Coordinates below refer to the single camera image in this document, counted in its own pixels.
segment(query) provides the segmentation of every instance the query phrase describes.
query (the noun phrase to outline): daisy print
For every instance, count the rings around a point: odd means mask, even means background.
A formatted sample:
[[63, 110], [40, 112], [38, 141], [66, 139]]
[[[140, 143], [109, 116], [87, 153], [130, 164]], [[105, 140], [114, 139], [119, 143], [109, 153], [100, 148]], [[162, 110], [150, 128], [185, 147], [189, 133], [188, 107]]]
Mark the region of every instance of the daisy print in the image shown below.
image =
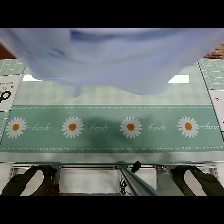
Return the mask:
[[78, 117], [69, 117], [63, 122], [62, 131], [66, 138], [75, 138], [82, 134], [83, 122]]
[[140, 121], [134, 117], [126, 117], [123, 119], [120, 127], [120, 131], [123, 132], [123, 135], [125, 135], [126, 138], [135, 138], [141, 134], [140, 131], [142, 130]]
[[177, 127], [185, 137], [194, 138], [199, 133], [199, 127], [194, 118], [182, 117], [179, 119]]
[[5, 131], [8, 138], [17, 138], [23, 134], [26, 128], [26, 121], [21, 117], [15, 117], [7, 124]]

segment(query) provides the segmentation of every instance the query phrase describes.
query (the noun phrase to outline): white daisy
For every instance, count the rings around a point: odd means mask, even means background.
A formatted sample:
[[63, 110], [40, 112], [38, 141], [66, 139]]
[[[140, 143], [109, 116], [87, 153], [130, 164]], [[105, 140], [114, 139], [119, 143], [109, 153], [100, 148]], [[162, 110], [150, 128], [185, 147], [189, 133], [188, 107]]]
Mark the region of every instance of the white daisy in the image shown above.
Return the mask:
[[177, 127], [179, 128], [179, 131], [182, 131], [182, 135], [184, 135], [185, 137], [194, 138], [194, 136], [197, 136], [197, 134], [199, 133], [199, 127], [194, 118], [186, 116], [182, 117], [181, 119], [179, 119]]
[[141, 134], [140, 130], [142, 130], [140, 121], [134, 117], [123, 119], [120, 127], [120, 131], [123, 131], [123, 135], [126, 135], [126, 138], [135, 138]]
[[23, 118], [15, 117], [6, 126], [6, 135], [8, 138], [17, 138], [23, 134], [27, 128], [26, 121]]
[[69, 117], [63, 122], [62, 131], [64, 132], [64, 135], [66, 135], [66, 138], [75, 138], [82, 134], [81, 131], [83, 130], [83, 126], [82, 120], [78, 117]]

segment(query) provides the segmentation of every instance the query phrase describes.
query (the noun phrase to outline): white cloth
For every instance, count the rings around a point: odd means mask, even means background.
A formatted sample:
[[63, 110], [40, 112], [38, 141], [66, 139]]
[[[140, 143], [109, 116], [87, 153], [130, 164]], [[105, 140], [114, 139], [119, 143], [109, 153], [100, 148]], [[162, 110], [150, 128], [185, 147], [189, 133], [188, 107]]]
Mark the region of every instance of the white cloth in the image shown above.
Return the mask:
[[0, 41], [35, 73], [74, 95], [112, 85], [157, 94], [224, 41], [223, 28], [1, 28]]

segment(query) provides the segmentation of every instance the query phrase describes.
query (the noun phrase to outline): ironing board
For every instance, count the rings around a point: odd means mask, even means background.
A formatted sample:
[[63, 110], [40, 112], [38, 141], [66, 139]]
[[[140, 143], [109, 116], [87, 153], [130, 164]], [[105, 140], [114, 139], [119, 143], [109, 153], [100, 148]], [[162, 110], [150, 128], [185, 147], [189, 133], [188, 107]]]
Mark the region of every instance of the ironing board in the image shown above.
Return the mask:
[[[199, 67], [210, 61], [202, 59], [174, 74], [189, 75], [190, 82], [170, 83], [155, 96], [92, 86], [72, 97], [57, 82], [21, 81], [11, 111], [0, 113], [0, 161], [224, 161], [222, 132]], [[16, 74], [25, 77], [32, 71], [17, 59], [0, 61], [0, 75]], [[9, 130], [15, 118], [26, 126], [19, 136]]]

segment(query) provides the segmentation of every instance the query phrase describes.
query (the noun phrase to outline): yellow flower center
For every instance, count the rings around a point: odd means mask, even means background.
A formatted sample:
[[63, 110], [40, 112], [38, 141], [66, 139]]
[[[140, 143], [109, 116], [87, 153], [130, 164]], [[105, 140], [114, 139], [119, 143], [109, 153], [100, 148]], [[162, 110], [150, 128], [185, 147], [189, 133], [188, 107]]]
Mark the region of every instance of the yellow flower center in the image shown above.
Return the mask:
[[133, 124], [128, 124], [127, 128], [129, 131], [133, 131], [135, 129], [135, 126]]
[[13, 129], [13, 131], [17, 131], [17, 130], [19, 130], [19, 124], [14, 124], [14, 125], [12, 126], [12, 129]]
[[76, 124], [70, 124], [70, 125], [69, 125], [69, 129], [70, 129], [71, 131], [74, 131], [74, 130], [76, 129]]
[[192, 129], [192, 124], [186, 123], [185, 128], [190, 131]]

